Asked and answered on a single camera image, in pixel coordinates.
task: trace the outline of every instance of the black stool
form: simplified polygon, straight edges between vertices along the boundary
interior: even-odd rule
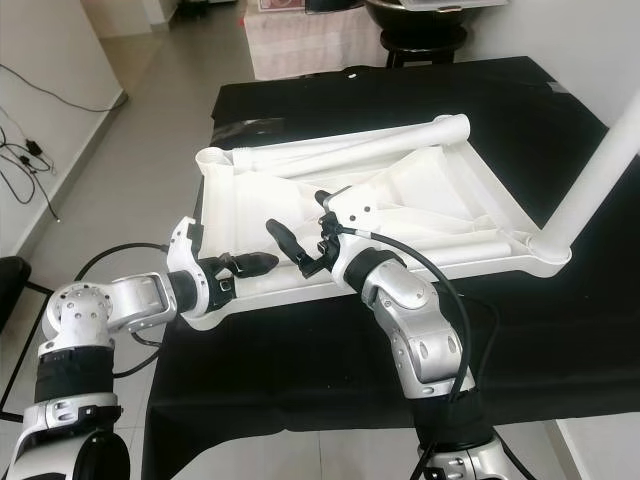
[[[13,369],[13,372],[11,372],[11,377],[9,378],[9,382],[7,383],[7,387],[5,388],[5,391],[0,398],[0,420],[17,423],[22,423],[22,415],[5,412],[4,406],[7,402],[7,399],[9,398],[9,393],[11,392],[11,388],[13,387],[13,384],[18,376],[18,372],[20,371],[20,367],[22,366],[24,357],[27,354],[29,345],[31,344],[31,341],[36,334],[38,325],[40,324],[40,318],[44,314],[44,311],[47,307],[47,302],[49,301],[49,297],[53,293],[53,291],[49,290],[48,288],[41,287],[40,285],[36,285],[35,283],[31,283],[29,281],[30,274],[31,266],[22,258],[0,258],[0,331],[2,331],[4,325],[9,320],[16,302],[18,301],[18,298],[20,298],[22,290],[24,290],[25,288],[29,288],[46,296],[45,301],[42,304],[42,308],[40,309],[40,312],[38,313],[38,316],[36,317],[31,330],[29,331],[27,342],[24,344],[24,347],[20,352],[18,362]]]
[[[467,31],[460,25],[426,32],[383,30],[380,43],[389,51],[387,68],[400,68],[405,62],[453,63],[455,51],[464,45]]]

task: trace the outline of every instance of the white fabric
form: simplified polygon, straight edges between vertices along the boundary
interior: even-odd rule
[[[385,63],[380,27],[364,7],[307,15],[304,11],[260,12],[255,2],[249,2],[244,25],[257,80]]]

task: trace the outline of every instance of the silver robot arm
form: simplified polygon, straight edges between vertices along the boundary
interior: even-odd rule
[[[509,480],[508,459],[484,421],[469,369],[460,388],[462,398],[447,406],[461,364],[462,344],[440,311],[434,286],[410,272],[395,253],[341,234],[345,231],[339,223],[341,213],[336,214],[331,207],[344,203],[340,198],[344,192],[348,190],[334,195],[316,193],[316,200],[325,209],[319,220],[322,241],[318,259],[308,255],[293,233],[276,220],[267,222],[267,230],[305,278],[327,269],[337,283],[353,288],[373,311],[389,338],[421,445],[440,442],[421,469],[421,476],[424,474],[427,480]],[[367,208],[365,205],[357,210],[367,212]],[[357,231],[356,235],[366,238],[366,233]],[[454,418],[455,426],[443,428],[444,416],[458,417]],[[447,429],[450,432],[440,435]]]
[[[127,448],[113,426],[121,415],[113,393],[111,335],[197,317],[234,298],[234,276],[267,273],[277,257],[252,253],[197,260],[202,230],[184,218],[169,246],[169,273],[145,273],[109,284],[75,282],[53,293],[43,318],[34,405],[8,480],[129,478]]]

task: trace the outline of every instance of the white plastic tray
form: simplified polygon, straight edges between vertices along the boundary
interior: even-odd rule
[[[379,225],[376,230],[419,250],[449,278],[510,270],[554,275],[569,257],[548,261],[530,251],[527,241],[540,230],[467,142],[468,135],[468,120],[457,115],[268,147],[200,151],[200,257],[262,251],[278,255],[280,264],[262,277],[236,279],[238,298],[192,325],[208,329],[234,312],[353,293],[336,285],[329,272],[305,280],[265,228],[275,218],[319,256],[317,220],[324,211],[314,194],[320,189],[334,193],[351,185],[356,199],[372,195],[366,202],[373,202],[375,221],[362,225],[356,219],[349,226]],[[433,279],[401,256],[410,269]]]

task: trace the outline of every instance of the tiled floor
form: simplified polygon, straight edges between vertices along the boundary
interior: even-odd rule
[[[63,222],[52,224],[34,251],[34,281],[55,288],[113,245],[166,242],[178,220],[192,213],[199,181],[193,158],[210,138],[209,115],[218,89],[253,78],[238,21],[241,13],[241,4],[218,5],[208,18],[178,25],[169,34],[131,38],[131,48],[127,39],[105,45],[131,102],[59,209]],[[157,252],[136,251],[103,262],[88,278],[109,281],[162,268]],[[162,330],[144,334],[160,339]],[[151,351],[127,335],[118,335],[116,342],[116,370],[133,366]],[[28,403],[32,394],[34,377],[28,370],[33,361],[31,357],[31,367],[18,382],[18,405]],[[130,448],[133,479],[140,475],[152,378],[153,366],[116,381],[125,409],[118,433]],[[540,424],[503,432],[541,479],[564,478]],[[0,466],[8,461],[17,434],[15,425],[0,422]],[[176,478],[400,480],[408,478],[416,444],[412,430],[282,432],[220,445],[198,456]]]

